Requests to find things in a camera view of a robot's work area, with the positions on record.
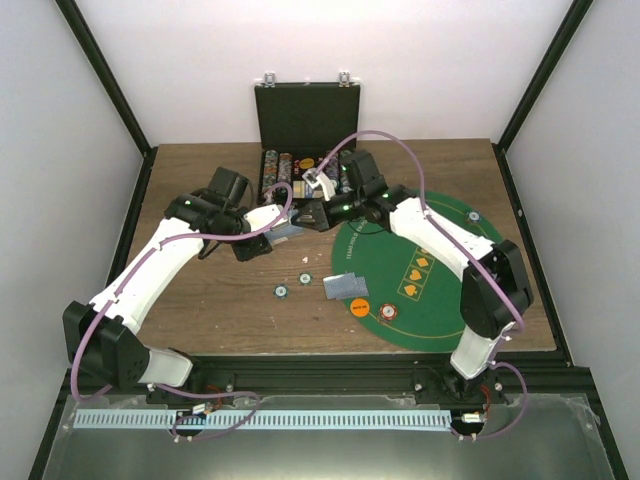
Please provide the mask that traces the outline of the grey playing card deck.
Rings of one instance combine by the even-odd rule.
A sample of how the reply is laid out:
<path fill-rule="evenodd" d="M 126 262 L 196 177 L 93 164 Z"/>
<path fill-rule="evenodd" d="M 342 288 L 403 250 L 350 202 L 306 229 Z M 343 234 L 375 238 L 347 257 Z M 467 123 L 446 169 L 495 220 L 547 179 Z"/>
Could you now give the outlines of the grey playing card deck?
<path fill-rule="evenodd" d="M 304 228 L 293 225 L 290 221 L 279 224 L 265 233 L 265 237 L 272 246 L 288 241 L 291 237 L 301 235 Z"/>

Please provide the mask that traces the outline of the blue poker chip stack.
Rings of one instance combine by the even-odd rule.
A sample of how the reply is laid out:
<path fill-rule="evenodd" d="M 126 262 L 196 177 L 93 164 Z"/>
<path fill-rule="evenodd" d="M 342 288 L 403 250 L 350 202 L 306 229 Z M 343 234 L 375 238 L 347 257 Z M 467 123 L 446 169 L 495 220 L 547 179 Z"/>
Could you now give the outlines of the blue poker chip stack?
<path fill-rule="evenodd" d="M 285 284 L 278 284 L 274 287 L 273 294 L 278 299 L 284 299 L 289 295 L 289 288 Z"/>

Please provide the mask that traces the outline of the orange big blind button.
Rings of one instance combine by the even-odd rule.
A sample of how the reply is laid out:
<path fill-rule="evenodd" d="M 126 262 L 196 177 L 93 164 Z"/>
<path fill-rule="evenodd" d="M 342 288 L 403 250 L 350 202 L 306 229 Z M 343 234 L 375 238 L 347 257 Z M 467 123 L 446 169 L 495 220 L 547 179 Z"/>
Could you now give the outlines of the orange big blind button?
<path fill-rule="evenodd" d="M 364 318 L 370 313 L 370 303 L 365 298 L 354 298 L 349 306 L 350 312 L 357 318 Z"/>

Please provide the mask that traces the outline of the red poker chip stack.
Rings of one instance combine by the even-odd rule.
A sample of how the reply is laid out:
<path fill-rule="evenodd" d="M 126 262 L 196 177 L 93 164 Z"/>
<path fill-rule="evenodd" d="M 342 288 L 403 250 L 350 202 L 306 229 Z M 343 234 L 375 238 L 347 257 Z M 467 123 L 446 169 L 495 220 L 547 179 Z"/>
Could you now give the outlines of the red poker chip stack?
<path fill-rule="evenodd" d="M 392 303 L 384 303 L 378 311 L 378 321 L 391 324 L 398 316 L 398 307 Z"/>

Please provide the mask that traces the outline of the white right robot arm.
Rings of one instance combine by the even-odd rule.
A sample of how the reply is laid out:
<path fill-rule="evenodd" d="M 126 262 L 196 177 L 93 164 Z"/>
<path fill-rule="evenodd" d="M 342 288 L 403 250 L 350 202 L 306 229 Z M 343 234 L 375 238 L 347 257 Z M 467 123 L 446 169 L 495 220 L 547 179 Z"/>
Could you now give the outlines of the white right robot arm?
<path fill-rule="evenodd" d="M 447 396 L 458 403 L 480 390 L 479 377 L 494 364 L 498 347 L 524 327 L 523 314 L 534 300 L 518 246 L 497 243 L 454 224 L 427 206 L 426 196 L 387 184 L 367 151 L 345 157 L 350 189 L 339 194 L 321 166 L 307 170 L 305 183 L 322 192 L 292 218 L 294 225 L 319 232 L 363 217 L 387 232 L 425 249 L 461 283 L 460 313 L 465 324 L 450 356 L 454 371 L 444 378 Z"/>

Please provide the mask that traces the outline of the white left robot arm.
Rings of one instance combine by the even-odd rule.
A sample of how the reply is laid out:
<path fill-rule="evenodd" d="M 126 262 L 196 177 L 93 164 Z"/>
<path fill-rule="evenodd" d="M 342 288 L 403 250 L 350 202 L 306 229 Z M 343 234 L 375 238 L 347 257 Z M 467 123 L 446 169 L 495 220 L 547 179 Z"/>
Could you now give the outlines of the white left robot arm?
<path fill-rule="evenodd" d="M 138 334 L 152 306 L 191 259 L 204 258 L 216 244 L 231 245 L 241 261 L 269 252 L 266 233 L 283 222 L 283 209 L 273 203 L 241 206 L 248 184 L 246 177 L 218 168 L 207 187 L 171 201 L 151 239 L 104 291 L 86 304 L 69 304 L 63 327 L 74 394 L 80 373 L 87 373 L 107 389 L 163 384 L 184 404 L 203 395 L 205 381 L 192 371 L 188 356 L 147 347 Z"/>

